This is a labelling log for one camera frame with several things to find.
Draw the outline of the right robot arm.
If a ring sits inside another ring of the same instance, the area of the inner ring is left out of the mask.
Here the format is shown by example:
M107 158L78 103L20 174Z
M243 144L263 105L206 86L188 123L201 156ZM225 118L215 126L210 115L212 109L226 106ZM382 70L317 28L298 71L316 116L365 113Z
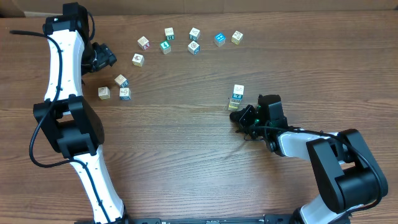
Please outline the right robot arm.
M257 106L239 110L242 98L232 94L228 108L244 140L309 161L319 191L293 214L266 215L265 223L349 223L354 212L375 207L387 195L387 179L358 130L325 133L290 126L279 95L259 95Z

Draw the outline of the wooden block letter I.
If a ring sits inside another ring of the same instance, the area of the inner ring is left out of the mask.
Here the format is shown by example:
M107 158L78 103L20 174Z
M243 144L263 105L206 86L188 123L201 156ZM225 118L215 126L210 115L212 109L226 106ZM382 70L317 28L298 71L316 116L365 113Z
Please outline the wooden block letter I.
M241 103L241 100L236 100L236 99L230 99L230 104L237 104L239 105Z

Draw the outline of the wooden block green 7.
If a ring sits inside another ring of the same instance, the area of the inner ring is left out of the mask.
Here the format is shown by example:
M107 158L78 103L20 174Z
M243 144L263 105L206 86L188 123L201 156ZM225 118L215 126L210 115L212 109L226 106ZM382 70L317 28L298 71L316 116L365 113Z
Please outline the wooden block green 7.
M244 86L243 85L234 85L233 94L244 95Z

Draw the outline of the wooden block yellow top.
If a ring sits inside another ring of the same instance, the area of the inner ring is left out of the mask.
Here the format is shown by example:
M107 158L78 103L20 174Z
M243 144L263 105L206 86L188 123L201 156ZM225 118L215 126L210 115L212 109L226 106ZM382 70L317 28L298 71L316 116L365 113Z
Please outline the wooden block yellow top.
M229 111L237 111L238 110L238 108L239 108L239 104L229 104L228 105L228 110Z

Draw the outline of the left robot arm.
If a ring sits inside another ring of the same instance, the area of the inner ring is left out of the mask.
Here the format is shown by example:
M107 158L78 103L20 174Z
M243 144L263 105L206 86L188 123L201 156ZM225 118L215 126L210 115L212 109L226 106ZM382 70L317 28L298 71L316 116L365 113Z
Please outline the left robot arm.
M43 131L62 154L62 163L76 170L93 208L93 223L130 223L104 162L102 122L83 97L82 76L117 61L107 45L92 42L94 34L92 15L77 2L46 19L42 36L50 47L50 77L43 102L33 108L34 134Z

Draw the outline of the wooden block blue X top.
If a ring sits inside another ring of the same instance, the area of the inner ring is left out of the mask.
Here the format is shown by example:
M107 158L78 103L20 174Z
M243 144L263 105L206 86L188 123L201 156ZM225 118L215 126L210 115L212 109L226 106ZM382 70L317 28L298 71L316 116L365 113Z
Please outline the wooden block blue X top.
M243 95L239 95L239 94L233 94L231 99L232 100L236 100L236 101L241 101L243 98Z

